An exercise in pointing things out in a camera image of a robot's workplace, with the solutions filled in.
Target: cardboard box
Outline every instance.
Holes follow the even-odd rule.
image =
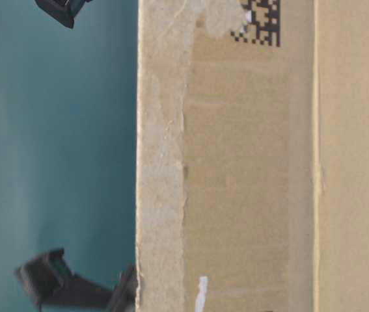
[[[140,1],[138,311],[369,311],[369,2]]]

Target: black plastic part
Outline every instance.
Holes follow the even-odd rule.
[[[73,274],[63,255],[63,249],[52,250],[16,269],[23,290],[40,310],[54,306],[134,311],[138,286],[135,266],[122,273],[112,291]]]
[[[107,305],[107,310],[109,312],[125,312],[127,307],[134,306],[137,287],[137,271],[135,266],[131,265],[122,273],[119,284]]]
[[[64,278],[51,265],[55,259],[62,259],[63,254],[63,249],[43,253],[16,269],[15,274],[23,290],[36,306],[40,306],[64,286]],[[66,268],[70,276],[72,273],[67,266]]]
[[[65,27],[74,28],[74,18],[78,11],[73,14],[71,2],[74,0],[35,0],[36,4],[52,18]]]

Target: teal background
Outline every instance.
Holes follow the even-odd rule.
[[[106,286],[134,262],[136,41],[136,1],[74,30],[0,1],[0,311],[36,311],[13,271],[44,250]]]

